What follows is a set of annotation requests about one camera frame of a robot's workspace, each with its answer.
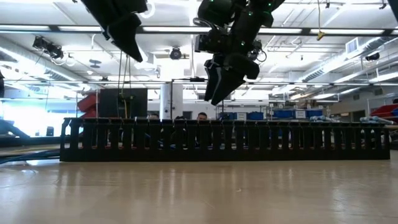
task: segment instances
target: security camera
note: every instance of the security camera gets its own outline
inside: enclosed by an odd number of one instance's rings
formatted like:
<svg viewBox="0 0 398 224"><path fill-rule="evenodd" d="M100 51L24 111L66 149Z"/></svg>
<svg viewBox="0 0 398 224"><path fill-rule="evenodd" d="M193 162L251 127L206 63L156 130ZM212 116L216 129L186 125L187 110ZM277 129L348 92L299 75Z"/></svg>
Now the security camera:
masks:
<svg viewBox="0 0 398 224"><path fill-rule="evenodd" d="M170 53L170 58L172 60L180 60L182 57L182 53L179 47L173 47L172 52Z"/></svg>

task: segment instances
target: ceiling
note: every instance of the ceiling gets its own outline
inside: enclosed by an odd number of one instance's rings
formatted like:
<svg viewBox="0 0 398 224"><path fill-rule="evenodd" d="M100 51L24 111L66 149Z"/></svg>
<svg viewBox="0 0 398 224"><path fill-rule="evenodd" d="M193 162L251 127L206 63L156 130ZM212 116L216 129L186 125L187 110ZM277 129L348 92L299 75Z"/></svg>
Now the ceiling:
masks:
<svg viewBox="0 0 398 224"><path fill-rule="evenodd" d="M200 1L191 0L150 0L155 4L155 13L150 18L141 18L144 26L192 26L192 18L196 16ZM85 9L80 1L73 3L72 0L0 0L0 24L40 24L40 25L79 25L97 26L98 23ZM320 19L323 28L357 28L357 29L393 29L398 26L397 21L387 6L379 9L382 0L351 0L331 1L331 7L325 9L325 1L321 1L321 14L318 13L317 1L314 0L286 0L277 10L273 12L273 27L318 27ZM50 60L49 57L41 55L41 52L32 47L36 36L42 36L46 40L62 46L67 55L73 57L68 63L61 65L64 69L74 73L82 80L100 80L108 77L117 80L119 71L122 76L127 65L126 56L112 43L105 40L102 35L89 34L21 34L3 33L1 37L10 40L17 46L23 47L29 52L40 55ZM185 69L183 77L199 76L206 77L203 63L211 58L210 54L192 54L192 35L186 34L138 34L137 43L149 56L149 63L154 68L160 68L160 74L153 70L137 69L133 60L131 63L132 80L170 80L164 74L170 73L170 64ZM261 63L259 80L272 82L273 78L278 81L293 81L293 74L297 76L306 72L316 65L323 63L330 57L345 50L345 43L354 37L324 37L317 41L316 37L297 36L259 36L264 50L267 52L267 60ZM178 63L171 62L169 52L172 47L180 47L183 54L187 55L185 60ZM385 48L381 51L380 61L387 60L397 51L395 48ZM91 68L90 59L99 60L100 68ZM334 73L349 75L364 68L360 59L355 59ZM126 80L129 79L129 69L126 69ZM34 77L34 68L28 72ZM17 76L7 77L18 80ZM329 81L335 79L329 75ZM270 90L274 86L259 86L256 89Z"/></svg>

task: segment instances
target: wooden floor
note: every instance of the wooden floor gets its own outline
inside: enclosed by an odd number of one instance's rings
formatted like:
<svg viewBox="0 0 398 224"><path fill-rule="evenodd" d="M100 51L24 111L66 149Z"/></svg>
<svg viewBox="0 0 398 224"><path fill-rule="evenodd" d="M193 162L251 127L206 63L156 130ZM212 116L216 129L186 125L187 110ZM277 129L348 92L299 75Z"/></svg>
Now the wooden floor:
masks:
<svg viewBox="0 0 398 224"><path fill-rule="evenodd" d="M398 223L391 161L0 166L0 223Z"/></svg>

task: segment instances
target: black cable carrier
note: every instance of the black cable carrier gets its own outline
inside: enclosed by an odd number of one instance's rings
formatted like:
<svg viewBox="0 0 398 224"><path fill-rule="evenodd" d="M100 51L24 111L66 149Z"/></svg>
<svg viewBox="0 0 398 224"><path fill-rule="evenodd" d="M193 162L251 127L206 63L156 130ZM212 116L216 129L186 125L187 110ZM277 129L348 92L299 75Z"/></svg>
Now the black cable carrier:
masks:
<svg viewBox="0 0 398 224"><path fill-rule="evenodd" d="M369 123L66 118L61 139L64 162L390 159L389 130Z"/></svg>

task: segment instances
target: white column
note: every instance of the white column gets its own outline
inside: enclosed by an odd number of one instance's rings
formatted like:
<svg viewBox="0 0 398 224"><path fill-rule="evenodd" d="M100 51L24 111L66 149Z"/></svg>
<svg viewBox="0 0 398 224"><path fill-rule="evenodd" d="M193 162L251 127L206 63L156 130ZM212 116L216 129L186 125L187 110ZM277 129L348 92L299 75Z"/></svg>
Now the white column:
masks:
<svg viewBox="0 0 398 224"><path fill-rule="evenodd" d="M182 116L182 91L183 85L173 84L173 96L171 97L171 84L163 84L160 88L160 118L161 119L175 119L177 116ZM171 110L173 111L173 118L171 117L170 105L173 99Z"/></svg>

